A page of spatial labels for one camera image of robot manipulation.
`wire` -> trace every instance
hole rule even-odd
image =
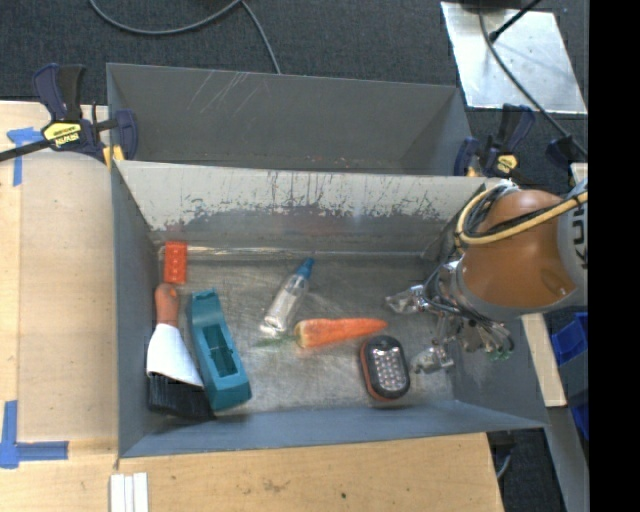
[[[551,115],[544,109],[544,107],[542,105],[540,105],[540,103],[538,103],[536,101],[536,99],[531,96],[531,94],[529,93],[529,91],[527,91],[527,89],[524,87],[524,85],[522,85],[520,83],[520,81],[518,81],[518,79],[513,75],[513,73],[511,73],[511,71],[509,70],[509,68],[507,68],[507,65],[504,63],[504,61],[500,58],[500,55],[498,55],[498,52],[496,51],[496,49],[493,47],[493,43],[490,40],[490,35],[487,32],[487,27],[485,25],[484,22],[484,16],[482,15],[482,13],[478,13],[478,19],[480,21],[480,27],[482,29],[482,35],[484,37],[485,42],[487,43],[487,46],[489,47],[489,50],[491,51],[491,53],[493,54],[493,57],[496,59],[496,61],[498,62],[498,64],[500,65],[500,67],[503,69],[503,71],[507,74],[507,76],[511,79],[511,81],[514,83],[514,85],[520,89],[520,91],[522,92],[522,94],[524,94],[527,99],[533,104],[535,105],[535,107],[540,111],[540,113],[560,132],[562,133],[562,135],[564,135],[565,137],[569,137],[571,136],[571,134],[569,132],[567,132],[555,119],[553,119],[553,117],[551,117]],[[572,138],[572,142],[574,144],[574,146],[576,147],[576,149],[578,151],[580,151],[580,153],[582,153],[582,155],[588,159],[588,154],[587,154],[587,150],[584,149],[580,144],[578,144],[575,140],[573,140]]]
[[[164,29],[164,30],[146,30],[146,29],[141,29],[137,27],[131,27],[129,25],[120,23],[119,21],[116,21],[110,16],[108,16],[107,14],[105,14],[104,11],[102,11],[102,9],[98,7],[95,0],[89,0],[89,5],[96,12],[98,16],[100,16],[104,21],[106,21],[110,25],[113,25],[114,27],[117,27],[120,30],[124,30],[125,32],[130,32],[132,34],[138,34],[143,36],[170,36],[170,35],[183,34],[185,32],[189,32],[191,30],[195,30],[200,27],[203,27],[217,20],[222,16],[224,16],[225,14],[227,14],[228,12],[230,12],[232,9],[234,9],[238,5],[241,5],[247,11],[247,13],[249,14],[249,17],[251,18],[251,21],[253,21],[256,28],[258,29],[258,32],[260,33],[260,37],[262,38],[262,41],[264,42],[265,46],[267,47],[267,51],[269,52],[269,57],[271,58],[273,67],[276,69],[276,72],[279,75],[282,74],[280,71],[280,66],[278,64],[278,61],[273,52],[273,49],[271,48],[271,44],[269,44],[269,40],[267,39],[267,35],[262,29],[262,26],[260,25],[258,18],[256,17],[256,15],[253,13],[253,11],[249,8],[249,6],[246,4],[244,0],[231,0],[229,4],[227,4],[225,7],[215,12],[211,16],[207,16],[206,18],[203,18],[189,25],[185,25],[185,26],[173,28],[173,29]]]
[[[499,230],[495,230],[491,233],[481,233],[481,234],[473,234],[469,233],[467,227],[469,222],[469,217],[471,217],[471,221],[475,221],[474,214],[472,212],[476,209],[477,205],[480,204],[487,196],[496,195],[499,193],[501,196],[504,192],[511,190],[513,187],[505,187],[499,186],[493,189],[486,190],[481,194],[478,194],[474,197],[467,205],[463,208],[460,216],[458,217],[458,221],[456,224],[456,232],[455,232],[455,241],[458,249],[461,249],[461,244],[465,243],[467,245],[481,245],[488,244],[491,242],[497,242],[498,240],[503,240],[510,236],[514,236],[518,233],[522,233],[528,229],[531,229],[543,222],[547,222],[554,217],[558,217],[569,210],[579,207],[584,204],[588,200],[588,191],[580,192],[578,194],[567,197],[561,203],[551,207],[551,208],[542,208],[531,212],[525,216],[522,216],[518,219],[513,219],[515,222],[514,225],[508,225],[508,227],[502,227]],[[487,207],[483,205],[483,211],[486,211]]]
[[[249,6],[246,4],[246,2],[242,1],[242,7],[244,7],[244,9],[247,11],[249,16],[253,20],[253,23],[255,24],[256,28],[258,29],[258,32],[260,32],[260,36],[262,37],[262,40],[264,41],[264,45],[267,47],[267,51],[269,52],[269,56],[271,57],[271,62],[273,62],[273,67],[276,68],[276,73],[281,75],[282,72],[280,71],[280,66],[278,65],[276,56],[273,53],[273,49],[271,48],[271,45],[269,44],[267,35],[264,33],[264,30],[262,30],[262,26],[260,25],[258,18],[256,18],[255,14],[253,14],[253,11],[249,9]]]

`blue tape dispenser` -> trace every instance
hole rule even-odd
[[[228,409],[249,400],[249,380],[216,290],[193,292],[186,313],[211,409]]]

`plastic bottle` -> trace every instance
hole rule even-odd
[[[309,289],[309,277],[311,277],[313,263],[313,258],[307,258],[298,267],[298,270],[282,283],[264,317],[265,323],[272,329],[278,332],[285,332],[289,329],[291,321]]]

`blue tape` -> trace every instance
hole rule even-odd
[[[23,144],[30,144],[32,142],[38,142],[43,139],[42,134],[34,130],[31,126],[29,128],[20,128],[18,130],[9,130],[7,137],[16,146],[22,146]],[[16,157],[13,164],[13,186],[17,187],[22,183],[22,157]]]
[[[45,443],[18,443],[18,401],[5,402],[0,442],[0,468],[16,469],[21,461],[66,460],[68,441]]]

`brush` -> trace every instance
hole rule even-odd
[[[213,415],[204,383],[178,329],[176,288],[163,282],[154,298],[156,327],[147,349],[148,407],[188,419],[209,419]]]

